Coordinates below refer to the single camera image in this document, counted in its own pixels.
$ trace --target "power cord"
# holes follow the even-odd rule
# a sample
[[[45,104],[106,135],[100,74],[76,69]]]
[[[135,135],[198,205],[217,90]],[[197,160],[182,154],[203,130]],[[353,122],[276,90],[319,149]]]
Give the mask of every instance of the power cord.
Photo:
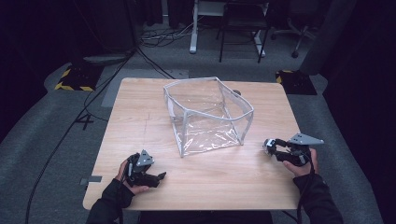
[[[85,24],[87,25],[87,28],[90,30],[91,34],[93,35],[93,37],[95,38],[95,40],[102,46],[102,48],[112,52],[112,53],[124,53],[124,50],[120,50],[118,48],[111,48],[109,46],[106,46],[102,40],[99,39],[99,37],[96,35],[96,33],[93,31],[93,29],[91,28],[90,23],[87,21],[87,19],[85,18],[85,16],[83,15],[80,7],[78,6],[76,0],[73,0],[73,3],[78,11],[78,14],[81,16],[81,18],[84,20]]]
[[[137,53],[143,57],[143,59],[146,61],[146,63],[148,63],[149,65],[152,66],[152,68],[157,71],[158,73],[160,73],[161,75],[163,75],[166,78],[172,78],[175,79],[172,75],[170,75],[169,73],[167,73],[165,70],[163,70],[157,63],[155,63],[154,61],[152,61],[144,52],[141,48],[137,48]]]
[[[117,191],[117,196],[119,199],[119,223],[123,224],[123,213],[122,213],[122,206],[121,206],[121,202],[122,202],[122,191],[121,191],[121,187],[123,185],[123,183],[126,181],[125,179],[125,174],[127,172],[127,166],[125,165],[123,171],[122,171],[122,176],[120,179],[120,184],[119,184],[119,188]]]
[[[303,223],[303,216],[301,214],[301,208],[303,206],[303,200],[306,194],[306,190],[309,189],[309,187],[311,186],[312,183],[312,179],[315,176],[315,169],[314,169],[314,163],[312,162],[312,160],[306,155],[303,154],[309,161],[309,163],[311,164],[311,170],[309,171],[309,177],[305,182],[304,188],[301,192],[301,196],[300,196],[300,200],[298,201],[298,205],[297,205],[297,217],[294,217],[292,214],[286,212],[286,211],[282,211],[285,215],[287,215],[288,217],[292,218],[297,224],[302,224]]]
[[[121,70],[121,68],[128,62],[128,60],[132,57],[132,55],[130,57],[128,57],[115,71],[115,74],[109,79],[109,81],[107,82],[110,83],[110,81],[117,75],[117,73]],[[105,88],[102,88],[86,105],[84,104],[84,108],[78,113],[78,115],[75,118],[75,121],[82,115],[82,113],[84,111],[86,111],[87,107],[100,95],[100,93],[104,90]],[[72,129],[72,127],[75,124],[75,121],[73,121],[73,123],[71,123],[69,125],[69,127],[67,128],[66,132],[64,133],[64,135],[62,136],[61,140],[58,142],[58,144],[56,145],[56,147],[52,150],[52,152],[50,153],[49,157],[47,158],[46,163],[44,164],[44,167],[41,169],[41,172],[37,178],[37,180],[35,181],[35,184],[33,186],[33,189],[30,193],[30,197],[29,197],[29,201],[27,203],[27,207],[26,207],[26,214],[25,214],[25,224],[29,223],[29,215],[30,215],[30,207],[32,204],[32,200],[33,197],[35,195],[35,190],[37,188],[37,185],[41,179],[41,177],[43,176],[44,172],[46,171],[48,165],[50,164],[50,161],[52,159],[52,157],[55,155],[55,153],[57,152],[57,150],[59,149],[59,146],[61,145],[61,143],[64,141],[64,139],[66,138],[66,136],[68,135],[68,133],[70,132],[70,130]]]
[[[191,35],[191,32],[188,32],[192,27],[192,23],[188,26],[186,26],[184,29],[181,30],[176,30],[174,32],[166,34],[168,29],[165,29],[161,34],[157,35],[157,31],[146,31],[142,36],[140,37],[142,45],[148,48],[155,48],[155,47],[165,47],[167,45],[172,44],[175,40],[179,40],[183,38],[186,35]],[[157,43],[152,44],[149,43],[151,40],[157,40]]]
[[[117,73],[113,74],[113,76],[109,77],[109,78],[106,79],[104,82],[102,82],[101,84],[99,84],[99,85],[96,87],[96,89],[99,89],[101,86],[103,86],[103,85],[106,84],[106,85],[103,87],[103,89],[105,89],[105,88],[110,84],[111,80],[114,79],[114,77],[115,77],[116,75],[117,75]],[[96,118],[96,119],[100,119],[100,120],[102,120],[102,121],[108,122],[108,119],[99,118],[99,117],[95,116],[93,113],[91,113],[91,112],[88,110],[87,102],[88,102],[88,99],[90,98],[90,96],[91,96],[92,93],[93,93],[93,91],[91,91],[90,94],[88,94],[88,96],[85,98],[85,101],[84,101],[84,108],[85,108],[85,111],[87,112],[87,114],[91,115],[92,117],[94,117],[94,118]]]

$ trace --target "black mat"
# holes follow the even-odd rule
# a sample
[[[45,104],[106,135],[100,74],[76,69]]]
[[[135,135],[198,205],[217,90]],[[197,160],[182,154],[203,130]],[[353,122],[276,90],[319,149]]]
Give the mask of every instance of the black mat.
[[[90,66],[78,68],[73,65],[64,71],[55,90],[67,91],[95,91],[96,83],[102,75],[103,66]]]
[[[309,76],[298,71],[277,71],[276,82],[283,86],[286,94],[318,95]]]

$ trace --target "transparent bag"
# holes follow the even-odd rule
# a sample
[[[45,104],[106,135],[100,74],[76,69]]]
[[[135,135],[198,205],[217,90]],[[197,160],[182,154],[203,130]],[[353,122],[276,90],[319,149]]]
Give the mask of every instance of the transparent bag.
[[[217,77],[182,79],[163,92],[181,157],[244,144],[253,106]]]

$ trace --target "black sleeve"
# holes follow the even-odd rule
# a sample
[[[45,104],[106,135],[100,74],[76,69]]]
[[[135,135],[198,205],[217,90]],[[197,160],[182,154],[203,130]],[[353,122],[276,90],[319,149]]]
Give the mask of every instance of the black sleeve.
[[[309,175],[295,177],[294,184],[302,193]],[[308,214],[311,224],[328,224],[328,223],[344,223],[341,213],[335,206],[330,194],[329,186],[320,175],[313,176],[311,184],[304,191],[302,200],[303,208]]]
[[[128,207],[134,194],[128,190],[120,181],[113,179],[102,193],[102,198],[93,205],[88,215],[87,224],[114,223],[119,217],[120,205],[122,208]]]

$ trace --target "desk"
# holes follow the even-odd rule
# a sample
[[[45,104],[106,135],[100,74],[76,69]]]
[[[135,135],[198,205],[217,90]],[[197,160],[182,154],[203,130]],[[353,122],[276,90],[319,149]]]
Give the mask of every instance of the desk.
[[[198,41],[198,15],[202,16],[222,16],[223,7],[225,1],[200,1],[194,0],[194,13],[193,13],[193,24],[192,34],[190,43],[190,53],[194,54],[197,52],[197,41]],[[254,37],[257,52],[260,54],[262,49],[262,42],[260,41],[260,31]],[[262,51],[262,58],[265,57],[265,50]]]
[[[293,174],[262,150],[266,138],[289,139],[297,132],[287,96],[277,83],[224,82],[254,106],[245,144],[180,158],[163,86],[170,79],[125,78],[120,85],[103,143],[83,201],[101,197],[130,155],[145,149],[155,160],[148,174],[167,175],[156,189],[134,197],[130,210],[295,209],[299,192]]]

